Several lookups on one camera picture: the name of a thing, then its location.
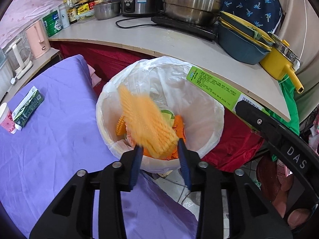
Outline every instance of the red tablecloth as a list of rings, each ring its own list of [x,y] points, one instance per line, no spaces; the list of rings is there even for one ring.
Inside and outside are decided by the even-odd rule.
[[[102,82],[95,87],[99,95],[106,82],[128,65],[152,56],[121,48],[81,42],[51,42],[65,58],[81,54],[95,69]],[[261,147],[263,139],[232,112],[225,109],[224,131],[218,145],[203,160],[220,170],[233,172],[249,161]]]

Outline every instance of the blue patterned cloth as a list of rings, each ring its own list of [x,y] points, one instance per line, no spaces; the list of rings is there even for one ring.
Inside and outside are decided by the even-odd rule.
[[[266,32],[273,32],[282,15],[278,0],[224,0],[223,11],[232,13]]]

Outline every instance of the pot handle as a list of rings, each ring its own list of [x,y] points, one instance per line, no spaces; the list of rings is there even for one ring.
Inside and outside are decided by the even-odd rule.
[[[291,80],[292,84],[294,85],[294,87],[296,88],[297,93],[302,93],[304,90],[304,87],[302,86],[301,82],[299,81],[298,77],[296,76],[295,71],[292,68],[292,66],[289,64],[286,64],[284,66],[284,71],[290,77],[290,80]]]

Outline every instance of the paper cup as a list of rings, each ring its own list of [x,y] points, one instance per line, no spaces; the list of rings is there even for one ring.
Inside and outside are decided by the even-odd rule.
[[[12,120],[12,112],[7,103],[2,103],[0,106],[0,126],[11,134],[14,134],[17,131],[15,122]]]

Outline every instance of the metal screw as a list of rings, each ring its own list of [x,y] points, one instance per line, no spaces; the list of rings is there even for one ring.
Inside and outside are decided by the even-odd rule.
[[[238,176],[243,176],[244,175],[244,171],[242,169],[236,169],[235,170],[235,174]]]
[[[206,168],[206,167],[208,167],[208,163],[207,162],[199,162],[198,166],[201,168]]]
[[[114,162],[112,163],[112,167],[113,168],[120,168],[122,166],[122,163],[121,162]]]
[[[86,170],[78,170],[77,176],[82,177],[82,176],[84,176],[86,173],[87,173]]]

